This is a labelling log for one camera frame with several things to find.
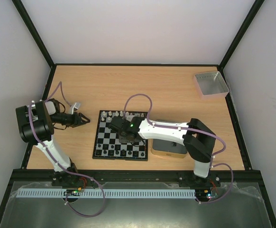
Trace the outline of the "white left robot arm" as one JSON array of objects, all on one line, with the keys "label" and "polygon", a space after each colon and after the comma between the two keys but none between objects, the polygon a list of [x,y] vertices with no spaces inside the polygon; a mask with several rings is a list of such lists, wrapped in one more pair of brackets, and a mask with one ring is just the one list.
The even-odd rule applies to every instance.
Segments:
[{"label": "white left robot arm", "polygon": [[65,173],[74,175],[78,173],[75,164],[55,140],[54,132],[55,124],[60,124],[65,128],[75,128],[89,123],[89,118],[77,112],[79,107],[80,104],[75,103],[67,113],[61,102],[51,98],[16,108],[21,139],[36,146],[46,155],[54,167],[56,179]]}]

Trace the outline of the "gold metal tin with pieces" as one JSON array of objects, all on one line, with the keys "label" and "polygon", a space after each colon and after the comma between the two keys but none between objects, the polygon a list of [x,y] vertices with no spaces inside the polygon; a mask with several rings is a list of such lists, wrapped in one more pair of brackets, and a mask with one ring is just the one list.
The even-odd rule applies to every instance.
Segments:
[{"label": "gold metal tin with pieces", "polygon": [[151,152],[154,155],[168,156],[173,158],[184,158],[187,155],[185,146],[178,144],[173,146],[172,141],[153,139]]}]

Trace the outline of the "black and grey chessboard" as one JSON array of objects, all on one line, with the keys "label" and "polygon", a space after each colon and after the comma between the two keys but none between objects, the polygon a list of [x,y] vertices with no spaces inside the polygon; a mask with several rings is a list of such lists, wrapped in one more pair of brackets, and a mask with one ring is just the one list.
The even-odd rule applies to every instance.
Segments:
[{"label": "black and grey chessboard", "polygon": [[[115,132],[112,132],[109,129],[109,125],[115,116],[126,116],[128,121],[135,116],[145,117],[147,115],[146,112],[123,112],[116,110],[100,110],[98,125],[95,135],[95,144],[93,149],[92,158],[93,159],[110,159],[110,160],[133,160],[133,161],[147,161],[148,160],[148,142],[147,140],[142,140],[139,143],[126,143],[121,144],[119,142],[119,135]],[[115,145],[120,145],[120,149],[116,150]],[[126,156],[121,156],[121,151],[126,151]],[[114,151],[113,156],[109,156],[109,151]],[[133,152],[138,152],[138,156],[133,156]]]}]

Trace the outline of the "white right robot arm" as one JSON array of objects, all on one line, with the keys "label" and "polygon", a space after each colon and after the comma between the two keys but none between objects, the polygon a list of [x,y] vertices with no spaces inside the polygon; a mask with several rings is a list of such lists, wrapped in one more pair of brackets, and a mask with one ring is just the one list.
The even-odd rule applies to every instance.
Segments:
[{"label": "white right robot arm", "polygon": [[194,183],[203,186],[210,180],[210,164],[217,137],[200,120],[192,118],[188,123],[173,123],[138,116],[131,120],[115,116],[108,128],[129,143],[157,139],[184,146],[194,160]]}]

